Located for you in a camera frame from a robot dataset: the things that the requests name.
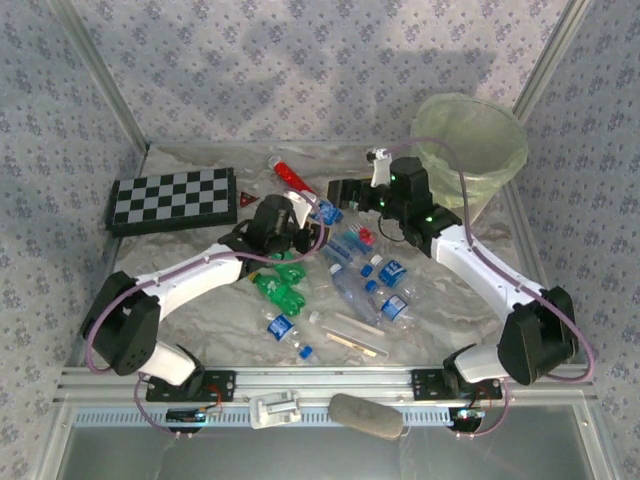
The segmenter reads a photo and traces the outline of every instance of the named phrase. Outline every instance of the trash bin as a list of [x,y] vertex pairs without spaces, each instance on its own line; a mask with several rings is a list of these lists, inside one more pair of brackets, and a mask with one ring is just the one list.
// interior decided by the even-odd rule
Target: trash bin
[[[411,137],[425,136],[446,141],[456,152],[464,170],[471,221],[524,166],[529,153],[525,130],[509,110],[462,94],[434,95],[420,107]],[[424,142],[411,153],[429,172],[434,201],[462,218],[460,178],[447,151]]]

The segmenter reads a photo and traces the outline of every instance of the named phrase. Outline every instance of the floral wallpaper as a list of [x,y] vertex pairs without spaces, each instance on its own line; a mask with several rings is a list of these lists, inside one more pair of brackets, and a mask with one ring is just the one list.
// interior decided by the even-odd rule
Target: floral wallpaper
[[150,143],[397,140],[429,95],[512,106],[567,0],[72,0]]
[[46,3],[0,18],[0,478],[18,479],[104,280],[110,184],[140,157]]
[[549,281],[576,302],[620,460],[640,478],[640,5],[596,0],[528,120],[518,176]]

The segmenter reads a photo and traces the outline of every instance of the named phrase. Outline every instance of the chessboard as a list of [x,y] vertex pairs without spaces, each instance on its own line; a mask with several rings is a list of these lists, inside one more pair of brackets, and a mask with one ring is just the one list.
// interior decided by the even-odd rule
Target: chessboard
[[237,221],[233,168],[219,168],[114,182],[106,228],[127,237]]

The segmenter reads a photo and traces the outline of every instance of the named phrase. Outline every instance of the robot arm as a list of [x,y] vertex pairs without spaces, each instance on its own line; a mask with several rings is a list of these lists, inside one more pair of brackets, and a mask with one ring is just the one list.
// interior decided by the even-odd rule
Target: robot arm
[[[315,196],[306,195],[315,201]],[[120,294],[135,285],[147,285],[109,314],[97,332],[93,348],[118,375],[140,372],[196,392],[204,368],[183,347],[157,341],[159,323],[190,300],[264,266],[263,261],[243,254],[264,257],[283,253],[292,246],[305,253],[316,241],[324,241],[318,238],[319,226],[307,223],[310,211],[311,205],[293,192],[269,195],[252,220],[240,223],[199,255],[137,278],[124,272],[110,275],[82,325],[84,338],[88,338],[97,317]]]
[[[374,166],[372,179],[331,182],[329,201],[340,208],[355,203],[359,210],[397,220],[409,244],[465,280],[504,323],[497,346],[470,345],[445,360],[453,383],[461,386],[510,376],[529,385],[575,355],[577,340],[560,318],[482,262],[471,249],[461,220],[433,202],[427,172],[418,158],[391,161],[378,150],[367,159]],[[472,240],[474,248],[517,279],[519,286],[539,292],[574,321],[573,304],[564,290],[545,290]]]

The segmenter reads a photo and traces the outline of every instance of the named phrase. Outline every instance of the blue bottle cap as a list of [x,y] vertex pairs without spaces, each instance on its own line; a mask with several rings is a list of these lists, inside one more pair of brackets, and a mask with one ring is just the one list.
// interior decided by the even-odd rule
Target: blue bottle cap
[[303,360],[306,360],[309,357],[309,355],[311,355],[312,353],[313,353],[313,348],[307,345],[302,350],[300,350],[299,355],[300,355],[300,358],[302,358]]
[[371,272],[373,272],[373,267],[371,265],[365,265],[364,267],[362,267],[362,270],[360,270],[360,275],[362,275],[363,277],[368,277],[369,275],[371,275]]
[[364,289],[367,292],[373,292],[376,288],[378,288],[378,282],[376,282],[375,280],[370,280],[369,282],[367,282],[367,284],[364,286]]

